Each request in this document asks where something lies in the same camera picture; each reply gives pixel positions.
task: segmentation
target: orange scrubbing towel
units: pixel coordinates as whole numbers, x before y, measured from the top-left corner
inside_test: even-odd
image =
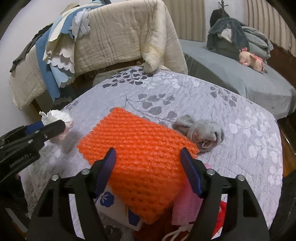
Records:
[[[180,133],[115,108],[78,144],[90,164],[103,159],[110,147],[117,153],[109,179],[115,194],[144,222],[155,222],[184,182],[180,151],[198,149]]]

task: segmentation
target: metal bolt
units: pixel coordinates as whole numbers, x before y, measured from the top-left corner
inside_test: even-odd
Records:
[[[83,169],[83,170],[81,171],[81,174],[82,174],[82,175],[88,175],[90,172],[91,172],[91,171],[90,171],[89,169]]]
[[[213,169],[208,169],[208,170],[207,170],[207,174],[209,174],[210,176],[213,176],[215,173],[216,173],[216,172],[215,172],[215,170],[213,170]]]
[[[53,181],[57,181],[59,179],[59,175],[55,174],[52,176]]]
[[[246,178],[243,175],[238,175],[237,179],[240,181],[244,181]]]

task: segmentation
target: blue flower pot print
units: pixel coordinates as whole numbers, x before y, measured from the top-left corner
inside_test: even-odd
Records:
[[[114,196],[111,192],[105,192],[101,196],[100,204],[105,207],[111,207],[114,204]]]

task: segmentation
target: pink plush toy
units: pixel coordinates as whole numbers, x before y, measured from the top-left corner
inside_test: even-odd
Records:
[[[244,66],[250,66],[257,72],[265,73],[264,62],[263,60],[247,51],[247,48],[243,48],[241,53],[239,54],[239,63]]]

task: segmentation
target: bed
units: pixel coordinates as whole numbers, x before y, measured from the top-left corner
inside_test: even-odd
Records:
[[[296,109],[296,90],[277,71],[258,73],[234,59],[211,52],[204,42],[180,40],[188,74],[237,93],[262,106],[278,120]]]
[[[223,176],[245,175],[268,227],[271,226],[283,173],[280,132],[274,116],[244,97],[204,80],[167,70],[144,74],[141,67],[129,68],[102,81],[64,108],[75,122],[67,138],[58,145],[46,142],[40,150],[41,158],[20,173],[30,213],[53,174],[68,177],[90,167],[76,146],[114,107],[169,128],[184,114],[216,121],[225,132],[225,140],[198,158]],[[70,203],[76,234],[83,237],[73,196]],[[121,240],[133,240],[131,229],[100,216],[104,225],[121,229]]]

